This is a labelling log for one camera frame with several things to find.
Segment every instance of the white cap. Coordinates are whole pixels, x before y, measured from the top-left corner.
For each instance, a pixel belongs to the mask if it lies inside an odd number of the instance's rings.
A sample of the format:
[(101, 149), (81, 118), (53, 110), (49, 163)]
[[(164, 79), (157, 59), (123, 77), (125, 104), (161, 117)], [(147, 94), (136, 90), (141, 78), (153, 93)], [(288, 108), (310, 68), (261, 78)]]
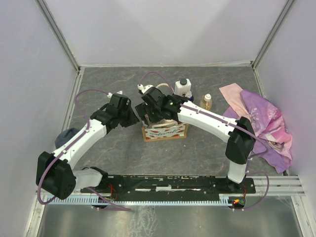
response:
[(144, 86), (143, 86), (142, 84), (138, 84), (138, 85), (137, 85), (137, 88), (138, 88), (139, 90), (143, 90), (143, 89), (144, 89)]
[(210, 95), (210, 94), (206, 94), (205, 96), (204, 96), (204, 100), (205, 101), (211, 101), (211, 99), (212, 99), (212, 96)]

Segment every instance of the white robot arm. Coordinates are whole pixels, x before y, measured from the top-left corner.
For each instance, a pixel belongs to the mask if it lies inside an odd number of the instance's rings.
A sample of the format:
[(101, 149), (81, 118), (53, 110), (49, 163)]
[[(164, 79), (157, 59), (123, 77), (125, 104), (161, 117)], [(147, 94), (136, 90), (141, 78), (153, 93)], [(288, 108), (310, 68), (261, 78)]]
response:
[(240, 184), (245, 178), (248, 156), (255, 140), (246, 133), (235, 129), (236, 125), (254, 134), (251, 123), (246, 118), (235, 120), (204, 110), (178, 95), (164, 95), (152, 85), (139, 86), (144, 102), (136, 106), (136, 111), (143, 121), (145, 115), (151, 122), (161, 119), (173, 119), (186, 122), (208, 131), (227, 143), (226, 156), (230, 160), (227, 178)]
[[(132, 110), (130, 99), (113, 94), (110, 102), (94, 112), (89, 122), (70, 141), (51, 154), (43, 152), (39, 156), (36, 184), (59, 199), (67, 198), (73, 190), (98, 186), (104, 175), (101, 170), (92, 167), (73, 171), (75, 165), (94, 143), (119, 124), (129, 127), (137, 122), (139, 119)], [(54, 160), (56, 162), (42, 177)]]

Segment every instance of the gray stone floor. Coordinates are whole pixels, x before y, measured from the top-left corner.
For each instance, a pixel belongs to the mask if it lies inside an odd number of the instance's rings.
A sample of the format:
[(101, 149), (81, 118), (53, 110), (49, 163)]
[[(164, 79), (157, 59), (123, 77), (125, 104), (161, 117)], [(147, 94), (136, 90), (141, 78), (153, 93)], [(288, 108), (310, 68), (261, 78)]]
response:
[[(236, 82), (243, 89), (259, 93), (251, 67), (86, 68), (80, 91), (98, 88), (115, 93), (122, 90), (136, 106), (142, 102), (137, 84), (142, 75), (151, 70), (164, 74), (173, 85), (181, 78), (189, 78), (195, 103), (199, 104), (202, 95), (210, 93), (212, 112), (217, 114), (223, 114), (229, 107), (219, 91), (220, 87)], [(162, 82), (158, 76), (150, 75), (143, 84)], [(87, 92), (78, 101), (90, 115), (109, 99), (99, 92)], [(84, 118), (75, 110), (71, 127), (81, 129), (84, 124)], [(80, 159), (76, 169), (96, 166), (110, 174), (227, 175), (229, 160), (225, 157), (226, 144), (214, 135), (189, 126), (185, 139), (145, 143), (141, 126), (138, 123), (112, 130)], [(277, 175), (275, 169), (262, 158), (255, 158), (249, 169), (250, 172), (263, 170), (269, 175)]]

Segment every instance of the cardboard box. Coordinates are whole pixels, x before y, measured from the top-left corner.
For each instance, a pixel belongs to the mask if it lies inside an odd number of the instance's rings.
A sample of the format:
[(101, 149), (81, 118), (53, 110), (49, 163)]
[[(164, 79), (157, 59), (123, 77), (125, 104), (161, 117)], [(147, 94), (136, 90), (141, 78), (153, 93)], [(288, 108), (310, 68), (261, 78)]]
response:
[(142, 131), (143, 131), (143, 138), (145, 142), (186, 138), (187, 131), (188, 131), (188, 124), (180, 123), (178, 125), (168, 127), (168, 128), (142, 127)]

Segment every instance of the white enclosure wall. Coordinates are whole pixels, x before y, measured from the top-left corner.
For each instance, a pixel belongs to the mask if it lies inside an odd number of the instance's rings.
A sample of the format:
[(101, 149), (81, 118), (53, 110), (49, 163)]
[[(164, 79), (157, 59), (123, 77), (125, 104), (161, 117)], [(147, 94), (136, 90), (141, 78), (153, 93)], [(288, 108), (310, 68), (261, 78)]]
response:
[(46, 0), (81, 66), (254, 60), (286, 0)]
[(293, 134), (293, 170), (310, 203), (316, 196), (315, 9), (315, 0), (295, 2), (258, 68), (266, 97), (281, 109)]
[(0, 236), (21, 237), (76, 72), (34, 0), (2, 1), (0, 22)]

